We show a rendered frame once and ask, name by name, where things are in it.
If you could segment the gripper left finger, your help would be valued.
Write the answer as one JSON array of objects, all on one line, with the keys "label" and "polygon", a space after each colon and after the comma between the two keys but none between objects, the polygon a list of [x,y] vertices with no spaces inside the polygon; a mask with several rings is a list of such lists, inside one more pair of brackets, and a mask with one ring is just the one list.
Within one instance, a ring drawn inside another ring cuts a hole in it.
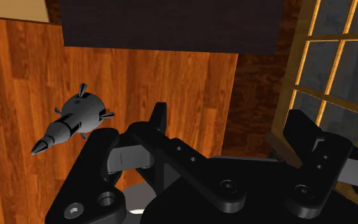
[{"label": "gripper left finger", "polygon": [[[222,223],[242,215],[246,189],[234,160],[205,158],[165,135],[166,104],[126,132],[93,131],[49,208],[45,224]],[[116,188],[122,170],[135,169],[154,192],[142,214],[130,212]]]}]

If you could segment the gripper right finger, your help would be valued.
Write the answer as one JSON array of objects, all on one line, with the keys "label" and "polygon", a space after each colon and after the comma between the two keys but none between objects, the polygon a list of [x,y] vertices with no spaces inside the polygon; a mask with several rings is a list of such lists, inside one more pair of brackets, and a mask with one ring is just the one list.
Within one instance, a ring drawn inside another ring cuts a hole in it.
[{"label": "gripper right finger", "polygon": [[284,219],[358,219],[358,205],[334,187],[354,146],[324,132],[299,109],[288,112],[283,136],[301,160],[288,181],[282,203]]}]

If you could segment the wooden framed window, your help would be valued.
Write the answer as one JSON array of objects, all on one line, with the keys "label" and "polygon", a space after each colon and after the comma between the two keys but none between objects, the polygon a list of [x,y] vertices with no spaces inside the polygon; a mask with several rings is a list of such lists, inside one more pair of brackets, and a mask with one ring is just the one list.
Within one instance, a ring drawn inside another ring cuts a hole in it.
[{"label": "wooden framed window", "polygon": [[358,209],[358,0],[304,0],[280,91],[271,153],[299,167],[283,135],[288,112],[299,109],[312,124],[346,137],[354,146],[334,193]]}]

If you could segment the grey rocket toy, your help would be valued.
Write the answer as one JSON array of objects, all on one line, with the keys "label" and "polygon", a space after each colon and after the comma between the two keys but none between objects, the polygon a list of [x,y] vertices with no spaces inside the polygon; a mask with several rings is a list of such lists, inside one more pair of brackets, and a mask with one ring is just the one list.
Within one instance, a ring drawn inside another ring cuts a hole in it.
[{"label": "grey rocket toy", "polygon": [[53,145],[68,141],[79,133],[86,139],[86,133],[96,129],[106,118],[112,118],[113,112],[107,112],[102,100],[86,91],[87,84],[79,86],[79,92],[67,100],[61,109],[55,108],[60,118],[49,124],[44,136],[31,150],[35,155],[46,151]]}]

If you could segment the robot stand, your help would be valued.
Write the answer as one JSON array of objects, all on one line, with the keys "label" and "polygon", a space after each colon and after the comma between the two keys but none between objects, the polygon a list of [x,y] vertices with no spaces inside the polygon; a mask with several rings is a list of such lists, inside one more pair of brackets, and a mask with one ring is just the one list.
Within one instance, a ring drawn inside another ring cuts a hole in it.
[{"label": "robot stand", "polygon": [[284,0],[60,0],[65,46],[273,54]]}]

